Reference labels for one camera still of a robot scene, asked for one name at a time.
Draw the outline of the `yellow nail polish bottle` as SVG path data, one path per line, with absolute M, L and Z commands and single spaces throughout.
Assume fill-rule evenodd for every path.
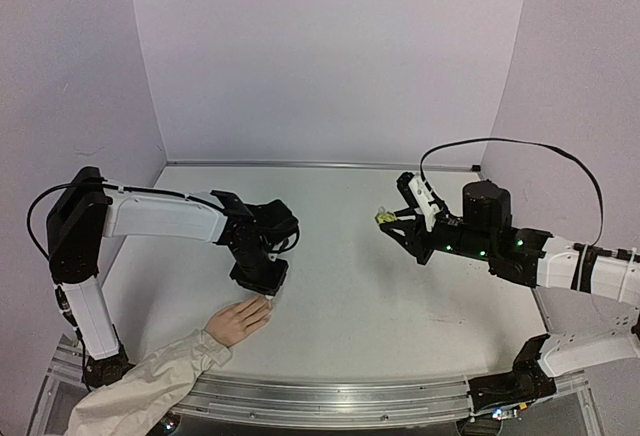
M 397 216 L 393 211 L 388 211 L 384 206 L 380 206 L 375 215 L 375 221 L 378 225 L 394 223 Z

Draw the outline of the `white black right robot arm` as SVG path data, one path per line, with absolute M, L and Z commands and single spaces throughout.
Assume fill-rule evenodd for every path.
M 558 288 L 639 305 L 639 254 L 608 250 L 512 224 L 510 193 L 489 180 L 466 184 L 462 213 L 417 174 L 406 172 L 397 188 L 407 206 L 379 209 L 379 229 L 420 265 L 436 252 L 485 262 L 491 275 L 531 289 Z M 600 333 L 545 333 L 527 340 L 508 372 L 468 382 L 471 413 L 500 420 L 510 411 L 550 397 L 558 377 L 587 367 L 639 356 L 639 320 L 622 316 Z

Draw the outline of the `beige sleeved forearm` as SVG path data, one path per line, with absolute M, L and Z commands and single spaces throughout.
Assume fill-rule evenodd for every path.
M 199 376 L 224 366 L 231 351 L 203 330 L 149 354 L 125 376 L 72 409 L 68 435 L 145 435 L 191 391 Z

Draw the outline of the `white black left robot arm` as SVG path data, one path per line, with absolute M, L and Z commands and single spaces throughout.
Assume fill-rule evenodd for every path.
M 53 193 L 59 198 L 46 218 L 47 242 L 35 246 L 48 263 L 58 308 L 80 344 L 81 381 L 89 390 L 107 385 L 123 393 L 135 382 L 98 280 L 104 239 L 176 237 L 226 247 L 234 258 L 231 279 L 273 298 L 289 267 L 281 256 L 300 238 L 298 219 L 279 199 L 252 205 L 221 190 L 188 194 L 128 186 L 92 166 L 35 200 Z

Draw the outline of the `bare human hand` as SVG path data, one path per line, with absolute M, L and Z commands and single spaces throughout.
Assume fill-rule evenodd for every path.
M 271 319 L 273 306 L 264 296 L 255 296 L 227 306 L 214 314 L 204 331 L 221 345 L 230 348 L 264 327 Z

